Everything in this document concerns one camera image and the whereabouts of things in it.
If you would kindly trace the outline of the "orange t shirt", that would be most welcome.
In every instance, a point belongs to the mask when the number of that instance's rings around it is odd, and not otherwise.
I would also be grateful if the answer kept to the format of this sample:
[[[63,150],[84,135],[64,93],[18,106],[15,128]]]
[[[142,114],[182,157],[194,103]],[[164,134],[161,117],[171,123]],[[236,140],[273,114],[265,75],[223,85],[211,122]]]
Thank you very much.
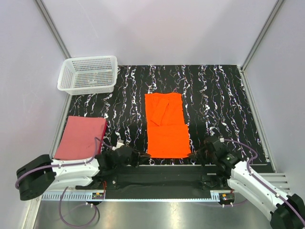
[[[148,149],[152,158],[186,158],[191,153],[182,95],[145,95]]]

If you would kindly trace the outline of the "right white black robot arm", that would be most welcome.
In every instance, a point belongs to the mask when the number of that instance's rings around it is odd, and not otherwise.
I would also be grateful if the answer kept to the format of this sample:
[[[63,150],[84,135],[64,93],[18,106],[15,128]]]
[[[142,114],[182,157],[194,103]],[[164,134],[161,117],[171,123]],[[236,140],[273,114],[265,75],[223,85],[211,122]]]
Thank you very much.
[[[264,179],[250,167],[257,158],[256,151],[249,160],[243,159],[235,151],[227,148],[227,139],[215,136],[205,139],[204,146],[188,157],[205,166],[209,163],[217,167],[212,178],[202,181],[204,188],[220,187],[240,193],[256,206],[270,221],[274,229],[303,229],[305,227],[305,204],[297,195],[289,195]]]

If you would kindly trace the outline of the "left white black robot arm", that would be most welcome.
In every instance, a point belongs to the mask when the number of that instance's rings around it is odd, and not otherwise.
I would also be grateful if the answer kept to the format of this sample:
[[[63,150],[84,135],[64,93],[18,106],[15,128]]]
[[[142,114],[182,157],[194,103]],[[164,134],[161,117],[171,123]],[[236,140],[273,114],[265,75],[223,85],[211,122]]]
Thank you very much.
[[[37,198],[46,191],[63,190],[66,187],[95,190],[105,187],[106,180],[119,169],[126,166],[138,167],[150,157],[150,154],[126,145],[90,158],[66,162],[41,155],[16,171],[15,188],[22,201]]]

